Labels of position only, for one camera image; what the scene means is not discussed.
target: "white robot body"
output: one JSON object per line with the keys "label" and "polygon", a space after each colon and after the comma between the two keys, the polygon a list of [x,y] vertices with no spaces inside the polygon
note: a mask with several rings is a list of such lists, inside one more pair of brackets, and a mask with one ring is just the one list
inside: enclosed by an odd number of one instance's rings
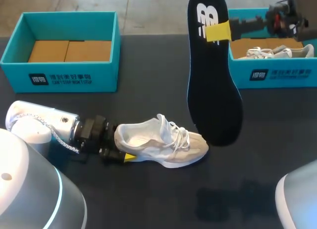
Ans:
{"label": "white robot body", "polygon": [[55,132],[65,143],[72,141],[74,138],[73,134],[79,123],[79,116],[77,114],[24,101],[15,101],[7,112],[5,118],[6,128],[12,130],[13,123],[25,114],[33,114],[44,119],[45,122],[54,128]]}
{"label": "white robot body", "polygon": [[45,158],[48,156],[52,133],[38,120],[30,116],[22,117],[13,125],[11,132]]}
{"label": "white robot body", "polygon": [[0,142],[0,228],[84,229],[79,189],[12,132],[0,129]]}
{"label": "white robot body", "polygon": [[317,228],[317,161],[284,176],[275,202],[284,229]]}

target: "shoe box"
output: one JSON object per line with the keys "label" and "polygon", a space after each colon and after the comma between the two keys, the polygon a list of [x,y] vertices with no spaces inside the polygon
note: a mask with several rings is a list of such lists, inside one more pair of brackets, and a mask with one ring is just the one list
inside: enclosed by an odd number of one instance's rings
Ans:
{"label": "shoe box", "polygon": [[116,12],[23,13],[1,59],[15,93],[115,92]]}
{"label": "shoe box", "polygon": [[[229,17],[251,19],[256,15],[265,18],[267,8],[230,9]],[[266,29],[243,34],[240,40],[230,42],[228,64],[230,74],[239,89],[317,87],[316,58],[239,59],[248,49],[275,49],[282,45],[299,49],[312,44],[317,51],[317,40],[297,42],[293,38],[272,37]]]}

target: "teal shoe box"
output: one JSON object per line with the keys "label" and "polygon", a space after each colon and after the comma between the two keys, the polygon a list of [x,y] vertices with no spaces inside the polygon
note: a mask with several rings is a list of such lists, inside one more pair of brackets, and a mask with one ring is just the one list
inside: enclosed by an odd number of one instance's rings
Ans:
{"label": "teal shoe box", "polygon": [[[267,8],[230,9],[229,18],[265,17]],[[247,33],[242,38],[272,38],[266,29]],[[317,54],[317,39],[312,44]],[[239,89],[317,87],[317,58],[234,59],[229,48],[230,74]]]}
{"label": "teal shoe box", "polygon": [[[111,41],[110,58],[30,63],[36,40]],[[116,12],[27,12],[21,15],[0,64],[15,93],[115,92],[119,57]]]}

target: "shoelace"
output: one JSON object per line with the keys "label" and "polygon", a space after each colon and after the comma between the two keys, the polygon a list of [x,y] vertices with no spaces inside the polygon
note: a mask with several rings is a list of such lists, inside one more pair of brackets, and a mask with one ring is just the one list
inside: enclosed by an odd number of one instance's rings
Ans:
{"label": "shoelace", "polygon": [[173,154],[178,150],[178,149],[189,149],[190,142],[189,142],[189,133],[188,130],[186,130],[183,127],[179,127],[176,125],[176,123],[169,121],[168,122],[172,128],[171,131],[174,132],[175,130],[177,131],[175,140],[170,143],[165,145],[164,147],[170,147],[172,146],[174,148]]}
{"label": "shoelace", "polygon": [[271,49],[261,49],[260,47],[254,47],[247,51],[247,57],[253,57],[255,59],[273,58],[274,53]]}

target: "cable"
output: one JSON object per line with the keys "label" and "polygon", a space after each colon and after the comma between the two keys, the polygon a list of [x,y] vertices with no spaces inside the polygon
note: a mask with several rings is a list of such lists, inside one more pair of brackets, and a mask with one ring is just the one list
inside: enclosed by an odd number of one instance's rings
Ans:
{"label": "cable", "polygon": [[281,0],[281,1],[278,1],[276,3],[281,3],[281,2],[286,2],[286,1],[288,1],[288,0]]}
{"label": "cable", "polygon": [[45,120],[43,120],[40,116],[35,115],[35,114],[19,114],[16,117],[14,117],[14,119],[10,122],[9,127],[7,128],[8,131],[12,130],[13,125],[22,117],[25,116],[30,116],[32,118],[34,118],[35,120],[38,120],[40,123],[42,123],[44,126],[46,126],[52,133],[52,135],[55,137],[55,139],[58,141],[59,144],[61,144],[63,147],[65,147],[68,150],[71,150],[72,152],[75,152],[77,154],[79,154],[79,150],[76,147],[70,146],[68,145],[66,142],[64,142],[59,136],[58,134],[55,132],[55,130],[53,129],[53,127],[48,124]]}

